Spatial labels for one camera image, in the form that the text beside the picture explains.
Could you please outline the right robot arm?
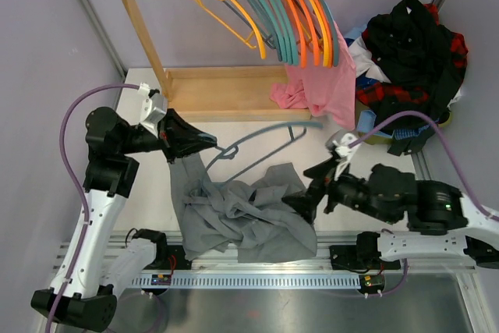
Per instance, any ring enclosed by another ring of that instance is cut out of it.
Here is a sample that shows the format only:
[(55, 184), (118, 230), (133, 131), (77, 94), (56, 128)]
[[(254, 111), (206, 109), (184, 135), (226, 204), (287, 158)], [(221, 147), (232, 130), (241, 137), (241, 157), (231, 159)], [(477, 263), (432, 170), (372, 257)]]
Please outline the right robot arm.
[(406, 220), (408, 229), (365, 231), (344, 250), (331, 246), (334, 269), (398, 269), (402, 260), (431, 257), (469, 258), (481, 268), (498, 267), (498, 223), (459, 189), (443, 182), (419, 181), (412, 173), (382, 164), (372, 167), (367, 179), (337, 170), (334, 159), (307, 169), (308, 188), (283, 197), (283, 203), (309, 223), (325, 199), (326, 214), (343, 205), (385, 225)]

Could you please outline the grey shirt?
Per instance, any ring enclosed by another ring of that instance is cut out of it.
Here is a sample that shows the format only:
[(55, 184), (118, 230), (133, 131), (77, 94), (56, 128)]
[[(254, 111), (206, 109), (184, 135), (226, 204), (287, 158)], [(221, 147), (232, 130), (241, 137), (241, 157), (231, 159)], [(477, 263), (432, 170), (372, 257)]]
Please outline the grey shirt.
[(219, 187), (202, 183), (199, 155), (169, 166), (171, 197), (187, 260), (230, 244), (240, 263), (285, 263), (317, 254), (317, 234), (282, 197), (304, 190), (291, 163), (273, 165), (252, 184), (232, 181)]

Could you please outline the yellow orange plastic hanger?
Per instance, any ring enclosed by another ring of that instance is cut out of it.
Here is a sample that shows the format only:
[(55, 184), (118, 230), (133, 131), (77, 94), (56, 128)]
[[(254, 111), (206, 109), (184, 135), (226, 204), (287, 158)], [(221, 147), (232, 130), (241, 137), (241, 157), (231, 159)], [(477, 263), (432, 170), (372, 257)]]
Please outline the yellow orange plastic hanger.
[(262, 34), (253, 20), (252, 16), (241, 6), (237, 0), (217, 0), (222, 4), (229, 7), (242, 21), (249, 27), (250, 32), (247, 37), (244, 37), (232, 27), (230, 27), (221, 17), (217, 16), (208, 7), (205, 6), (203, 0), (193, 0), (204, 12), (215, 19), (219, 24), (221, 24), (227, 31), (229, 31), (233, 36), (235, 36), (239, 41), (241, 41), (247, 48), (252, 50), (258, 50), (261, 59), (267, 57), (266, 48)]

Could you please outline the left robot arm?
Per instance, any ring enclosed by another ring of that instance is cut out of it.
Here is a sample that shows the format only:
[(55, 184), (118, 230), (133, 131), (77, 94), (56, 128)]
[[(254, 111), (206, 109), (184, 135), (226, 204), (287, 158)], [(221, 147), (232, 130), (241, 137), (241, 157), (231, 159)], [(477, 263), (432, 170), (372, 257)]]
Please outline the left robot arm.
[(133, 154), (161, 151), (172, 163), (218, 142), (172, 108), (155, 115), (148, 129), (143, 123), (132, 126), (113, 109), (100, 107), (87, 116), (86, 129), (89, 164), (79, 185), (80, 217), (57, 275), (47, 289), (34, 292), (30, 305), (49, 324), (104, 332), (119, 297), (142, 270), (172, 271), (176, 264), (164, 233), (140, 229), (111, 266), (103, 268), (111, 232), (140, 166)]

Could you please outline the teal plastic hanger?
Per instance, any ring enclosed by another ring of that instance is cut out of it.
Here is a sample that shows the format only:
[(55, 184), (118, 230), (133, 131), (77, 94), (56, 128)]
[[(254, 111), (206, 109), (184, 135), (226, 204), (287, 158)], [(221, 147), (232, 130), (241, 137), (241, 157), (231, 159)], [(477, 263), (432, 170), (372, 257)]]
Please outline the teal plastic hanger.
[(232, 28), (221, 23), (231, 31), (242, 43), (249, 48), (259, 48), (260, 45), (252, 45), (250, 40), (252, 37), (257, 37), (258, 30), (262, 42), (270, 49), (279, 51), (279, 47), (274, 38), (277, 36), (275, 29), (272, 26), (270, 18), (264, 13), (262, 6), (257, 0), (218, 0), (223, 2), (231, 11), (233, 11), (249, 28), (250, 34), (248, 37), (242, 37), (237, 34)]

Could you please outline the grey blue plastic hanger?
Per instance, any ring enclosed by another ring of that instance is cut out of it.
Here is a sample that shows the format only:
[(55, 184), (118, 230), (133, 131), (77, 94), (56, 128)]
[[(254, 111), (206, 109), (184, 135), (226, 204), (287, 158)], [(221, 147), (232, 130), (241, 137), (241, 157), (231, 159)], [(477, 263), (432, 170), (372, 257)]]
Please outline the grey blue plastic hanger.
[[(324, 125), (315, 121), (288, 121), (279, 122), (273, 125), (265, 126), (262, 129), (255, 130), (248, 135), (234, 141), (227, 147), (217, 147), (218, 154), (214, 156), (206, 165), (201, 182), (211, 182), (219, 187), (235, 181), (247, 172), (262, 165), (265, 161), (281, 153), (286, 148), (303, 139), (309, 130), (323, 129)], [(211, 172), (215, 165), (233, 161), (240, 154), (240, 151), (248, 151), (254, 148), (253, 159), (248, 161), (244, 167), (237, 172), (233, 172), (225, 179), (216, 180), (211, 177)]]

